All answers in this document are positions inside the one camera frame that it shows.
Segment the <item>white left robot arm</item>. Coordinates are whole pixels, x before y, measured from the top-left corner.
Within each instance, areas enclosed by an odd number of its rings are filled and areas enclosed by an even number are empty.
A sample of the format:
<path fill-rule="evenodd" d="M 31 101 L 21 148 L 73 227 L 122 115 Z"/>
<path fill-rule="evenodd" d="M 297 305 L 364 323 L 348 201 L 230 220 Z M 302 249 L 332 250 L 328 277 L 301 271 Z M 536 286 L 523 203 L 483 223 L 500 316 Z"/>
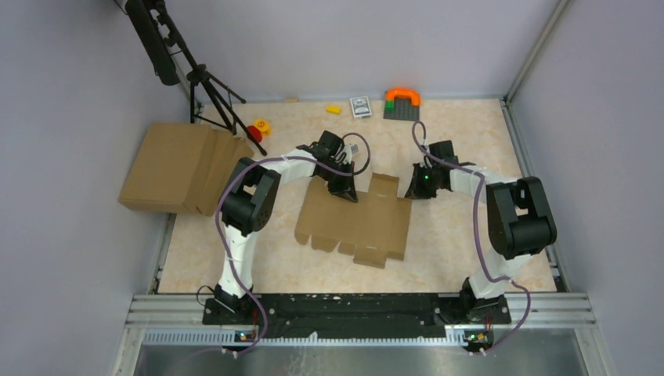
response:
<path fill-rule="evenodd" d="M 354 178 L 359 171 L 352 159 L 357 152 L 357 145 L 325 131 L 319 140 L 279 157 L 238 160 L 215 213 L 226 257 L 213 295 L 231 323 L 241 324 L 251 314 L 255 245 L 272 216 L 279 189 L 299 179 L 320 177 L 331 195 L 356 203 Z"/>

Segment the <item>brown cardboard box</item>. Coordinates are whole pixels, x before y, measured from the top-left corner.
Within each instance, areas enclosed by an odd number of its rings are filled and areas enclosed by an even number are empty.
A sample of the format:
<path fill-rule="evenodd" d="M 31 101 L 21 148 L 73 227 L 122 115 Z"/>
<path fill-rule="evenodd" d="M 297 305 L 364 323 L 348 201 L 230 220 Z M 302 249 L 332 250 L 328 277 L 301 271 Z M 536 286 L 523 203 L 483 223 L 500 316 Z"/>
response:
<path fill-rule="evenodd" d="M 369 190 L 353 203 L 310 180 L 294 237 L 315 250 L 351 255 L 355 264 L 383 269 L 387 259 L 405 259 L 412 201 L 397 195 L 399 178 L 372 174 Z"/>

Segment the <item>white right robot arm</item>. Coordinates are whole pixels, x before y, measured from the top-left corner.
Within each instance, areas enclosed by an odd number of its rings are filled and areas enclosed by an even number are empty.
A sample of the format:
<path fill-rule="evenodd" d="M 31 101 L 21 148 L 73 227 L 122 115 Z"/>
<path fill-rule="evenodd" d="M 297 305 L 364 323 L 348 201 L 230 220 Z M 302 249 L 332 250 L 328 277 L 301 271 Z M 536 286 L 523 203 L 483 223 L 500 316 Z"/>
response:
<path fill-rule="evenodd" d="M 460 163 L 451 141 L 419 145 L 424 159 L 413 166 L 406 197 L 427 200 L 439 190 L 473 200 L 473 236 L 480 262 L 460 290 L 460 315 L 470 323 L 501 313 L 502 301 L 523 267 L 557 238 L 543 184 L 536 177 L 506 177 Z"/>

